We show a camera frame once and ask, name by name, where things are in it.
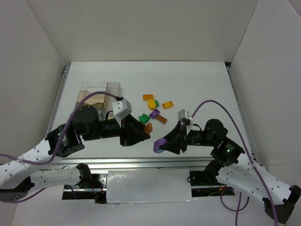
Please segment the purple round lego piece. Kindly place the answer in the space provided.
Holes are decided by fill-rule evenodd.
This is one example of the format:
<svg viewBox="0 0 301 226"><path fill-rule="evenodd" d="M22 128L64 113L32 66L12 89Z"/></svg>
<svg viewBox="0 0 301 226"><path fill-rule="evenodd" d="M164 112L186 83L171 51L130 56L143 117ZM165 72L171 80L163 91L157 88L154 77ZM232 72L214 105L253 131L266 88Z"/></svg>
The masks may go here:
<svg viewBox="0 0 301 226"><path fill-rule="evenodd" d="M164 150L161 148L161 146L166 143L167 143L167 139L165 138L158 139L157 141L154 142L153 151L155 153L162 153Z"/></svg>

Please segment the purple lego brick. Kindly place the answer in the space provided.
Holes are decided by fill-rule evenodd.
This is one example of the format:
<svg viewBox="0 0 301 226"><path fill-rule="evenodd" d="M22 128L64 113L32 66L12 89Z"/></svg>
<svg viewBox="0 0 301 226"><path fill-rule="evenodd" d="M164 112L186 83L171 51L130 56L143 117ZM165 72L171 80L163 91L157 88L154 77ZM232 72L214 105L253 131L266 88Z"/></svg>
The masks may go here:
<svg viewBox="0 0 301 226"><path fill-rule="evenodd" d="M150 118L155 119L159 114L160 114L160 111L158 109L155 109L149 114L149 116L150 116Z"/></svg>

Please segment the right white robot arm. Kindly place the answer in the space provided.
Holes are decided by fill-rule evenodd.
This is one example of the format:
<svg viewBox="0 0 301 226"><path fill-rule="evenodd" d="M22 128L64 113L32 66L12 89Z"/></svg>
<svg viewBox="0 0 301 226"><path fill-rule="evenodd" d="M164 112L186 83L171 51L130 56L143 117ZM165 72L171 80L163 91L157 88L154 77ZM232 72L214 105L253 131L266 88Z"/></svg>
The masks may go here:
<svg viewBox="0 0 301 226"><path fill-rule="evenodd" d="M154 142L153 151L180 154L188 146L212 147L204 174L211 183L228 185L257 200L265 213L277 216L285 224L301 196L300 187L290 186L270 174L263 166L248 158L246 151L227 137L227 129L218 119L211 119L204 130L187 129L180 121L163 138Z"/></svg>

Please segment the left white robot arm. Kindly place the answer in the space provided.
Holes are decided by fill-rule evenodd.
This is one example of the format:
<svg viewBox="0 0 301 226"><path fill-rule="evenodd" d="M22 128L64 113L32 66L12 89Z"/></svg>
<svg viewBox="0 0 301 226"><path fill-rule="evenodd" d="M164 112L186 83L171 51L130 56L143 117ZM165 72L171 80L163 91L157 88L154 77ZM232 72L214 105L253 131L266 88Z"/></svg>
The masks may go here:
<svg viewBox="0 0 301 226"><path fill-rule="evenodd" d="M31 192L48 187L71 185L85 188L93 177L87 164L74 167L47 169L55 161L85 148L84 141L118 137L121 146L132 146L150 139L147 127L127 115L121 120L99 120L96 109L81 107L71 114L66 124L51 131L34 148L0 167L0 200L19 203L27 200Z"/></svg>

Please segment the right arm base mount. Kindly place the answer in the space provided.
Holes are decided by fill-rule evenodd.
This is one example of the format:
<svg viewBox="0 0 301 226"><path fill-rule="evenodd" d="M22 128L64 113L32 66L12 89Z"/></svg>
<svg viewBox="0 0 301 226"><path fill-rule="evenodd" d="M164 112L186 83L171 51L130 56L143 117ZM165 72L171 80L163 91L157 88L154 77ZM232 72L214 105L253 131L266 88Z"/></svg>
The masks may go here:
<svg viewBox="0 0 301 226"><path fill-rule="evenodd" d="M215 160L209 162L204 170L190 171L187 182L191 185L192 197L210 197L234 195L233 189L217 181L218 171L222 166Z"/></svg>

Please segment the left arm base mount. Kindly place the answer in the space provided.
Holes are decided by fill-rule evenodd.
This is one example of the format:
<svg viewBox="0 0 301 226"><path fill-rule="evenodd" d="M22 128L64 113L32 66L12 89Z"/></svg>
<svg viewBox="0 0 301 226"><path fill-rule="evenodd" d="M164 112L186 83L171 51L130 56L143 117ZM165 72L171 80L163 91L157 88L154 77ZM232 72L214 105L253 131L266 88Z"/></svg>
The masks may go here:
<svg viewBox="0 0 301 226"><path fill-rule="evenodd" d="M91 200L93 203L106 204L107 173L92 173L87 164L76 166L79 170L79 182L64 185L62 200Z"/></svg>

